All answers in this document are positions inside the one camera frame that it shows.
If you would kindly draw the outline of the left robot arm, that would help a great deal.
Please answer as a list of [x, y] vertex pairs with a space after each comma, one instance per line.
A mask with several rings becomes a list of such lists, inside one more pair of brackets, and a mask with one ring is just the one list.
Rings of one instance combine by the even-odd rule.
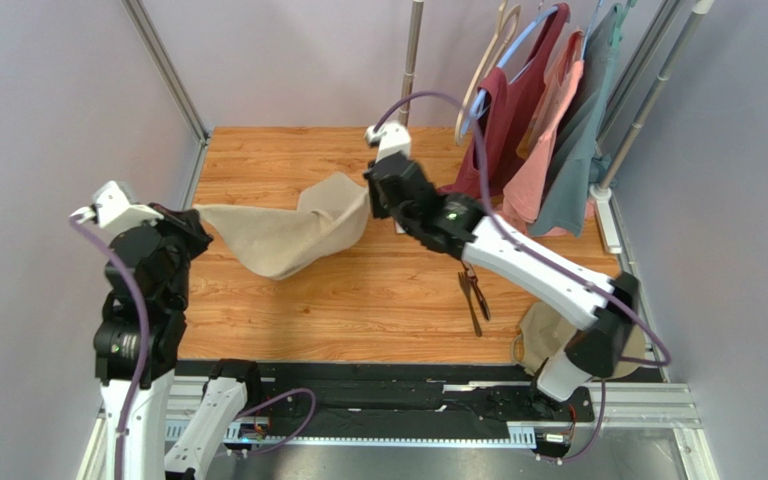
[[185, 333], [192, 261], [213, 238], [194, 210], [156, 203], [103, 251], [111, 286], [95, 333], [96, 375], [107, 415], [113, 479], [204, 479], [234, 418], [262, 397], [257, 363], [222, 359], [188, 426], [165, 447], [170, 391]]

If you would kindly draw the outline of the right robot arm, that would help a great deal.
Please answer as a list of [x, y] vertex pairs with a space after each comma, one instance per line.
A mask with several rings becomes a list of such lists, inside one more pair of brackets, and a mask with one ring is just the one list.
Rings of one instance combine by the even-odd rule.
[[374, 217], [394, 219], [433, 252], [506, 278], [574, 327], [567, 344], [533, 376], [540, 398], [564, 402], [589, 380], [614, 374], [633, 332], [636, 277], [591, 271], [486, 213], [478, 200], [439, 193], [421, 166], [401, 152], [371, 161], [363, 177]]

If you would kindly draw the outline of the beige cloth napkin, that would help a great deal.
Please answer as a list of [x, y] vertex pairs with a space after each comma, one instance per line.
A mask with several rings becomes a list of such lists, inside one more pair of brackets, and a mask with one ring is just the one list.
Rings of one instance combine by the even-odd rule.
[[354, 246], [366, 229], [370, 199], [366, 187], [338, 172], [303, 190], [293, 210], [229, 204], [195, 209], [247, 270], [283, 280]]

